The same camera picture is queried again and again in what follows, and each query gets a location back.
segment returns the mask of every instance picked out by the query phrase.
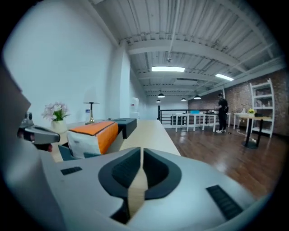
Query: ceiling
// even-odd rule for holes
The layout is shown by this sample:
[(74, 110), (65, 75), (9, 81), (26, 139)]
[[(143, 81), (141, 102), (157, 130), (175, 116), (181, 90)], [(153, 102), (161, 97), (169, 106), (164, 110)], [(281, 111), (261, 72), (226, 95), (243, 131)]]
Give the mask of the ceiling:
[[(131, 68), (147, 96), (160, 89), (165, 95), (200, 94), (228, 82), (217, 73), (243, 77), (266, 63), (275, 65), (282, 55), (265, 24), (242, 0), (89, 2), (117, 42), (127, 43)], [(152, 66), (185, 67), (185, 72), (151, 72)]]

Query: railing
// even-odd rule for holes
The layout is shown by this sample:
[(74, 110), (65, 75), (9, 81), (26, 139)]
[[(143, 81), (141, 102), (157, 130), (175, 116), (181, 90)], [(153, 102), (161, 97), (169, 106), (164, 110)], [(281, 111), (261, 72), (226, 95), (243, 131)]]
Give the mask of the railing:
[[(190, 113), (190, 111), (200, 111), (205, 114), (207, 114), (209, 111), (212, 109), (166, 109), (166, 110), (161, 110), (160, 106), (158, 106), (158, 120), (161, 122), (163, 125), (175, 125), (176, 124), (176, 117), (173, 117), (172, 120), (172, 114), (175, 113)], [(200, 119), (202, 120), (203, 117), (196, 117), (196, 124), (200, 123)], [(194, 117), (190, 116), (189, 117), (189, 124), (194, 123)], [(185, 116), (180, 116), (178, 117), (178, 125), (186, 125), (186, 117)], [(208, 117), (205, 117), (205, 124), (208, 124)]]

